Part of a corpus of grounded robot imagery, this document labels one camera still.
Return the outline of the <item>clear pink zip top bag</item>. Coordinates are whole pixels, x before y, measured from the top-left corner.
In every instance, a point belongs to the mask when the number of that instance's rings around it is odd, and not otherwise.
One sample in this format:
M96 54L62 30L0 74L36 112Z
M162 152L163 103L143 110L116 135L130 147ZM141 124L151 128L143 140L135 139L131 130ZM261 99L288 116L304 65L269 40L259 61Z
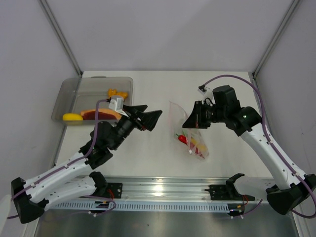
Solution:
M168 120L169 120L170 133L172 137L177 142L180 142L177 138L177 134L184 135L187 138L188 145L185 145L181 142L180 143L186 149L187 153L191 156L197 157L200 160L205 160L209 156L209 152L204 154L205 158L201 158L197 155L194 155L192 152L189 151L191 138L195 139L197 142L201 142L204 144L205 144L205 141L203 139L202 134L197 129L182 128L182 125L186 121L187 118L188 118L188 114L180 105L171 101L169 102Z

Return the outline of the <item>red chili pepper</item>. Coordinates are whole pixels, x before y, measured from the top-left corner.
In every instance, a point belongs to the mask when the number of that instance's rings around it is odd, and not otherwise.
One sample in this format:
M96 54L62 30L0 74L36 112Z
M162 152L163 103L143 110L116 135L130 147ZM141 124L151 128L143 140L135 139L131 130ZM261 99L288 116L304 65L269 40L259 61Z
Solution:
M178 135L178 134L177 134L177 138L178 138L178 140L179 140L181 143L183 143L183 144L185 144L185 145L188 145L187 138L186 138L184 135ZM201 157L201 158L205 158L204 153L203 153L203 154L195 154L195 153L191 150L191 148L189 149L189 151L192 152L194 155L197 155L197 156L199 156L199 157Z

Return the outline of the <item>orange ginger root toy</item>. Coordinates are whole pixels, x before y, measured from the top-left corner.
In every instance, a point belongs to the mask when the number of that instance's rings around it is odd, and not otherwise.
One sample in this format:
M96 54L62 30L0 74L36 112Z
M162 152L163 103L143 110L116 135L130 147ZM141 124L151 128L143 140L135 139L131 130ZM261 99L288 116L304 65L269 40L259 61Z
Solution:
M108 95L108 97L118 95L118 96L123 97L124 99L126 99L129 96L128 92L117 91L116 89L111 89L111 88L108 89L107 95Z

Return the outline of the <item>grey translucent plastic tray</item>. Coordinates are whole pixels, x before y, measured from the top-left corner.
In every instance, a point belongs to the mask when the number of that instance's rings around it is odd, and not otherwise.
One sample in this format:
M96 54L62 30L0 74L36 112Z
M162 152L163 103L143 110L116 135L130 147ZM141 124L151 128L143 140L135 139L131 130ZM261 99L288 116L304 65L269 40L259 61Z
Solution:
M66 113L80 114L81 111L95 109L101 99L108 99L109 89L128 93L124 104L132 105L133 79L130 77L92 77L70 78L63 81L52 112L52 120L66 125L74 125L75 121L66 122Z

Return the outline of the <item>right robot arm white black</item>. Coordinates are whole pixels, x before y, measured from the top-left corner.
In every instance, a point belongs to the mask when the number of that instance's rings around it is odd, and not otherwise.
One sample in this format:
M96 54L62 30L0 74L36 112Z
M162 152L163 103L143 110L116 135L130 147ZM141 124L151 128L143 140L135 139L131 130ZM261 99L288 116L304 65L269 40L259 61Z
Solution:
M183 128L207 129L213 123L224 123L258 155L274 178L275 185L266 188L269 205L285 215L313 196L315 174L306 174L273 141L262 117L252 107L242 107L235 90L229 85L213 89L212 104L195 101L192 113Z

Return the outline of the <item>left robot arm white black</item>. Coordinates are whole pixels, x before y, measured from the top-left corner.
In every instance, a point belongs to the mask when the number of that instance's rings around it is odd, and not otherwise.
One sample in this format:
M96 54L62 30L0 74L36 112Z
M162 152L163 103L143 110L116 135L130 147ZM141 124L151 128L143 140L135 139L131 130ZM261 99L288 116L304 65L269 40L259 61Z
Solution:
M20 223L27 224L52 206L79 197L103 197L107 181L96 168L113 157L134 129L152 131L161 110L147 112L147 105L122 107L123 115L115 125L95 121L91 139L70 159L36 177L11 181L12 201Z

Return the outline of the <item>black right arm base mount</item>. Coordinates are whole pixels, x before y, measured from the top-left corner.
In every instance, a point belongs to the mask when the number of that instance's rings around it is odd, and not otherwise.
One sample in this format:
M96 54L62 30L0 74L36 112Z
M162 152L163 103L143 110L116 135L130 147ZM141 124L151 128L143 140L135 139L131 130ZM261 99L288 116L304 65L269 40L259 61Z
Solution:
M234 185L209 185L206 192L210 194L211 200L233 200L233 201L254 201L255 197L240 194Z

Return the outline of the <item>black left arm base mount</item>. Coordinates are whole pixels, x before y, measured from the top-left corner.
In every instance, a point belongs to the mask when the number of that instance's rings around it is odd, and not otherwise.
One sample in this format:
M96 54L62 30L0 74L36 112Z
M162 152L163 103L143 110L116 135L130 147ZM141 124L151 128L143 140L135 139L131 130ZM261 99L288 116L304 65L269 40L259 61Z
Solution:
M108 183L106 190L101 194L101 197L111 199L121 199L123 183Z

